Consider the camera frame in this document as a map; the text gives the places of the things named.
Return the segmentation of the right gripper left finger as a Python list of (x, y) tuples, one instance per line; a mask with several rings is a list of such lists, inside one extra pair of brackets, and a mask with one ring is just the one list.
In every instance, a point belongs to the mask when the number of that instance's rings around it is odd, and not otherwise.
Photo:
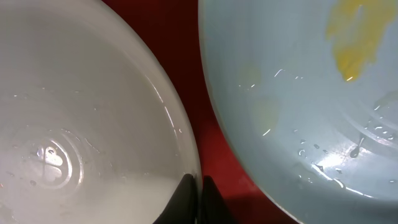
[(197, 206), (197, 183), (191, 174), (185, 174), (154, 224), (194, 224)]

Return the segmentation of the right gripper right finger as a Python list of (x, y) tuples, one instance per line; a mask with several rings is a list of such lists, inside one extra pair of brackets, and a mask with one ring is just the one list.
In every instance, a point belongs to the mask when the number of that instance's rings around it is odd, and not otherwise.
[(200, 224), (237, 224), (213, 179), (203, 178)]

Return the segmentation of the white plate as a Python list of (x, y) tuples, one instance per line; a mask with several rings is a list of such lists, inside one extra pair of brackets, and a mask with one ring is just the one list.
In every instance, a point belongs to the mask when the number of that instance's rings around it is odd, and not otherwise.
[(154, 223), (185, 174), (185, 110), (112, 9), (1, 2), (2, 223)]

